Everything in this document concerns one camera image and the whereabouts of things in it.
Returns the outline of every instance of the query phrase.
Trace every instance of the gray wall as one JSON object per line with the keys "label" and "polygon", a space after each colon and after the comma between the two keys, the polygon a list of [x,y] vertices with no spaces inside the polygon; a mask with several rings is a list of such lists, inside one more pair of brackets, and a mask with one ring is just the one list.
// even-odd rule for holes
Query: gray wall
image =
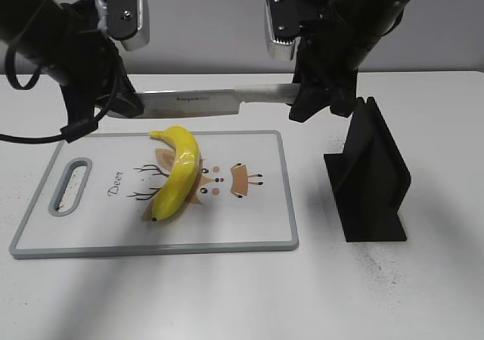
{"label": "gray wall", "polygon": [[[73,2],[75,0],[58,0]],[[151,42],[123,57],[130,73],[289,72],[265,51],[264,0],[148,0]],[[483,70],[484,0],[413,0],[362,70]],[[5,47],[0,47],[0,56]],[[19,71],[28,64],[19,62]]]}

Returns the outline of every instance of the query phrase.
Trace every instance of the table surface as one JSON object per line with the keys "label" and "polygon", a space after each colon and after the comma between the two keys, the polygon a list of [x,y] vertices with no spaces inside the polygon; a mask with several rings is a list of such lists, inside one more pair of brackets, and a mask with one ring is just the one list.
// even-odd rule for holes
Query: table surface
{"label": "table surface", "polygon": [[[133,76],[139,91],[289,82],[290,75]],[[54,134],[61,93],[0,78],[0,132]],[[412,174],[400,209],[406,243],[346,243],[323,153],[349,120],[305,124],[283,104],[238,116],[105,119],[100,132],[173,124],[192,131],[279,130],[299,231],[292,252],[16,261],[8,245],[54,145],[0,143],[0,333],[5,339],[484,338],[484,75],[366,73]]]}

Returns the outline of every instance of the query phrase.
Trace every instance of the white cutting board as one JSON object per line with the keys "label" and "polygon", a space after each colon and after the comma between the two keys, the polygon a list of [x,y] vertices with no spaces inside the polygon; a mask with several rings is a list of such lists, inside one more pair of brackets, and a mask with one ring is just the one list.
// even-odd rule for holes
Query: white cutting board
{"label": "white cutting board", "polygon": [[[171,169],[172,148],[147,134],[93,134],[59,144],[12,241],[11,254],[56,258],[296,248],[280,134],[194,135],[203,159],[200,183],[180,213],[161,222],[151,221],[153,198],[142,199],[168,180],[164,175]],[[59,215],[56,189],[68,174],[66,167],[79,159],[92,164],[79,204]]]}

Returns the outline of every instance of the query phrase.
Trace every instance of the yellow banana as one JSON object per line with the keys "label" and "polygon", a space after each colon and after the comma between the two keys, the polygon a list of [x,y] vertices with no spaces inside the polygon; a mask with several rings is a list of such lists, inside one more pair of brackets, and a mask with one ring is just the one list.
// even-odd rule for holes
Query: yellow banana
{"label": "yellow banana", "polygon": [[190,193],[200,168],[200,150],[195,137],[180,126],[151,131],[150,137],[165,141],[176,150],[168,181],[154,198],[153,221],[161,221],[174,215]]}

